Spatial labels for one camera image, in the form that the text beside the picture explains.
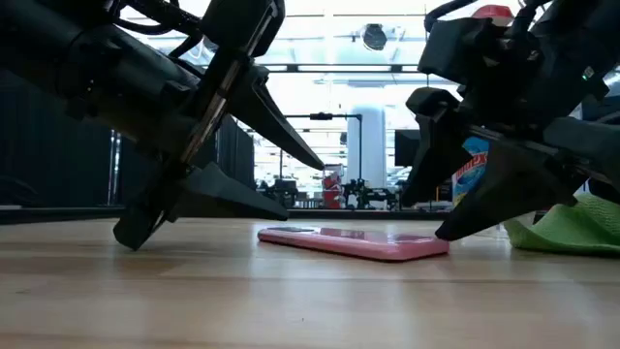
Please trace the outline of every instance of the green cloth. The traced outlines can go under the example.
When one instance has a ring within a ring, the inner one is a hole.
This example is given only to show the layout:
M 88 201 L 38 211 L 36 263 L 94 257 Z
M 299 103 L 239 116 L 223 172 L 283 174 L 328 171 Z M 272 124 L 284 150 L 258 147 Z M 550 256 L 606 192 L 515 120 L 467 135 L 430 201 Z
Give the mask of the green cloth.
M 592 194 L 554 206 L 537 224 L 504 223 L 512 246 L 551 253 L 620 256 L 620 206 Z

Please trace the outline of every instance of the pink phone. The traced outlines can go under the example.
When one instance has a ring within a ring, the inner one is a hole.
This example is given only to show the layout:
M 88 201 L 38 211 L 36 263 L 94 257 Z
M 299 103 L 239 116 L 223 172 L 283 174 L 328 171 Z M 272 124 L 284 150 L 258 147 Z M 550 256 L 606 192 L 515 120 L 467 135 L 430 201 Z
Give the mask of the pink phone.
M 259 231 L 259 240 L 392 262 L 435 256 L 450 250 L 447 241 L 437 238 L 331 228 L 267 228 Z

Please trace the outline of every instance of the wooden table surface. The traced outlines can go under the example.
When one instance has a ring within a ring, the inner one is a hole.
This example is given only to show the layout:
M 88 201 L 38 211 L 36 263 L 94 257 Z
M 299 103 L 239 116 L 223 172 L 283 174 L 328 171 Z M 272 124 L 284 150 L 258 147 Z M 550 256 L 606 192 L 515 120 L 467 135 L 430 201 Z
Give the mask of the wooden table surface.
M 620 348 L 620 265 L 494 232 L 405 264 L 181 220 L 139 252 L 113 220 L 0 226 L 0 348 Z M 436 222 L 299 222 L 431 235 Z

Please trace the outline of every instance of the ceiling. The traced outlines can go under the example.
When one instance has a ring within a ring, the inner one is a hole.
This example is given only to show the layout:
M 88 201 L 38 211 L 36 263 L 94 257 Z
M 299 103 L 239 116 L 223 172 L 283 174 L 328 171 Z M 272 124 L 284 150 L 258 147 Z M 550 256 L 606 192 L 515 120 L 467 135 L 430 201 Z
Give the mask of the ceiling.
M 181 7 L 202 16 L 209 1 L 180 0 Z M 264 65 L 286 64 L 373 64 L 416 65 L 425 43 L 424 14 L 446 1 L 382 0 L 382 1 L 307 1 L 287 0 L 287 18 L 268 53 L 257 59 Z M 508 5 L 516 13 L 516 0 L 479 1 L 450 15 L 470 16 L 486 4 Z M 122 16 L 131 21 L 148 24 L 150 19 L 127 8 Z M 360 36 L 367 24 L 381 24 L 387 36 L 386 47 L 371 51 L 364 47 Z M 164 36 L 147 37 L 135 34 L 140 40 L 168 52 L 178 46 L 184 35 L 170 32 Z M 194 48 L 183 58 L 196 64 L 208 64 L 212 53 Z

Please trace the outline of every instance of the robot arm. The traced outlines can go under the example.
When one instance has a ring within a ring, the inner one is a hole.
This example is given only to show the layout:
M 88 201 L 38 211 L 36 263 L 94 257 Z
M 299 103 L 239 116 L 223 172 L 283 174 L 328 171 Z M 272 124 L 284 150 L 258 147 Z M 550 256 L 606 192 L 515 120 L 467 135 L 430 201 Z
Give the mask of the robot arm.
M 574 205 L 574 191 L 588 178 L 594 194 L 620 191 L 620 128 L 567 117 L 584 98 L 608 92 L 603 78 L 620 58 L 620 2 L 556 0 L 529 31 L 536 8 L 549 0 L 526 1 L 509 28 L 490 18 L 437 20 L 472 2 L 451 1 L 426 20 L 430 36 L 418 69 L 461 84 L 463 100 L 435 88 L 409 98 L 421 142 L 405 205 L 471 159 L 461 145 L 472 136 L 490 142 L 486 171 L 439 238 Z
M 119 19 L 124 5 L 160 24 Z M 202 160 L 204 140 L 213 137 L 227 113 L 299 161 L 323 167 L 271 99 L 268 70 L 254 64 L 284 20 L 283 0 L 212 1 L 203 18 L 177 5 L 0 1 L 0 67 L 66 100 L 67 114 L 104 122 L 159 160 L 159 170 L 114 228 L 117 240 L 133 249 L 179 215 L 286 219 L 285 209 Z M 178 30 L 188 39 L 166 56 L 114 23 L 151 34 Z M 202 36 L 218 46 L 205 72 L 177 58 Z

